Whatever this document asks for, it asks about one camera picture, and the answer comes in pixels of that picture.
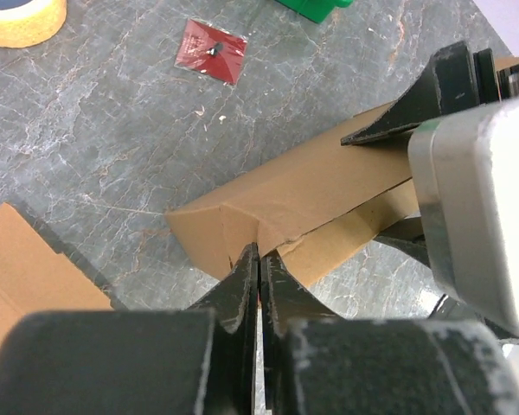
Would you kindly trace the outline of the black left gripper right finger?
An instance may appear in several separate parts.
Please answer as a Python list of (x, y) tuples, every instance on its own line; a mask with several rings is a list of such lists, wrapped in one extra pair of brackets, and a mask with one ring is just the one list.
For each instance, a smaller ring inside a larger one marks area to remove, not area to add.
[(268, 254), (259, 266), (275, 414), (519, 414), (519, 385), (476, 320), (349, 320)]

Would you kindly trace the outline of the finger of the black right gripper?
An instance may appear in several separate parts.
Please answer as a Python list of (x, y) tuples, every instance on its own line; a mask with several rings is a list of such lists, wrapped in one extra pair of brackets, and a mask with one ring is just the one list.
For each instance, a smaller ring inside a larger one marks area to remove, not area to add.
[(458, 41), (432, 54), (416, 81), (375, 121), (343, 137), (341, 145), (382, 140), (478, 105), (477, 54)]
[(381, 231), (375, 241), (391, 246), (430, 268), (421, 218), (406, 218)]

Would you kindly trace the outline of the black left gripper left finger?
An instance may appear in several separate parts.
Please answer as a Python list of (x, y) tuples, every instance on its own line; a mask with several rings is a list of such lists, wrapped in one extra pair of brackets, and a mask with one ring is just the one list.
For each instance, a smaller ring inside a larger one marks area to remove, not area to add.
[(250, 414), (260, 259), (185, 310), (47, 311), (0, 347), (0, 414)]

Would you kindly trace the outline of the brown cardboard box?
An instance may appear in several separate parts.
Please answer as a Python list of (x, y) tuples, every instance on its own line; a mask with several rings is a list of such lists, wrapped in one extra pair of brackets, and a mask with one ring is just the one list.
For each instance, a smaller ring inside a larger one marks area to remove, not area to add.
[(270, 162), (168, 213), (193, 264), (224, 278), (241, 250), (278, 251), (313, 284), (379, 232), (420, 213), (407, 148), (413, 132), (369, 144), (341, 139), (370, 125), (385, 105), (360, 113)]

